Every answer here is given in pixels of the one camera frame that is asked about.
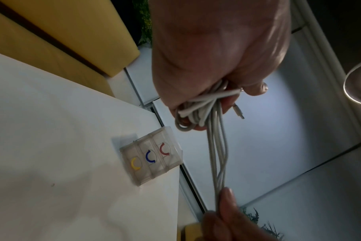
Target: cable bundle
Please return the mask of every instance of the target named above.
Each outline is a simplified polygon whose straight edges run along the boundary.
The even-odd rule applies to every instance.
[[[223,111],[220,99],[240,94],[241,89],[226,91],[228,81],[220,80],[210,89],[204,91],[200,96],[183,103],[183,109],[175,111],[175,125],[181,131],[190,131],[197,125],[207,128],[207,139],[209,147],[209,158],[211,161],[212,180],[215,191],[215,205],[218,210],[218,195],[224,187],[225,167],[228,160],[228,145],[223,126]],[[242,113],[238,106],[234,105],[238,116]],[[217,172],[216,153],[219,159],[220,170]]]

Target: green plant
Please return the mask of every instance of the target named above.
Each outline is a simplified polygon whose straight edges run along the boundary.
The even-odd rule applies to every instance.
[[[150,18],[148,0],[132,0],[136,18],[141,25],[141,39],[138,44],[152,44],[152,19]]]
[[[256,209],[255,210],[255,214],[253,215],[252,213],[247,213],[247,208],[246,207],[242,207],[240,209],[245,216],[247,216],[253,223],[258,224],[259,222],[259,213],[257,212]],[[284,240],[284,234],[282,233],[278,233],[275,226],[273,225],[273,227],[271,226],[271,224],[268,222],[267,224],[264,224],[262,227],[260,227],[262,230],[264,230],[265,232],[267,232],[268,234],[272,235],[273,237],[277,238],[278,240],[282,241]]]

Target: pill organizer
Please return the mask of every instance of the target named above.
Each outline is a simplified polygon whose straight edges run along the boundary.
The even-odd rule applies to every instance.
[[[169,126],[121,147],[120,152],[138,186],[183,163],[182,149]]]

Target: coiled cable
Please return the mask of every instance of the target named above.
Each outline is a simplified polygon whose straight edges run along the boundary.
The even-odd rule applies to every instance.
[[[240,94],[241,89],[226,90],[227,80],[220,80],[211,88],[204,91],[200,96],[182,104],[182,109],[175,111],[175,125],[181,131],[190,131],[197,125],[206,126],[211,162],[212,180],[215,191],[215,205],[218,210],[219,193],[224,187],[225,168],[228,160],[228,145],[223,125],[223,111],[220,99]],[[242,119],[241,110],[235,104],[234,110]],[[216,156],[219,159],[219,172]]]

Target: translucent plastic case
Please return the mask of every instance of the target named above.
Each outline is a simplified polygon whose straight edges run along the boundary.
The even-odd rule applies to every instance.
[[[169,126],[121,147],[120,152],[138,186],[183,163],[182,149]]]

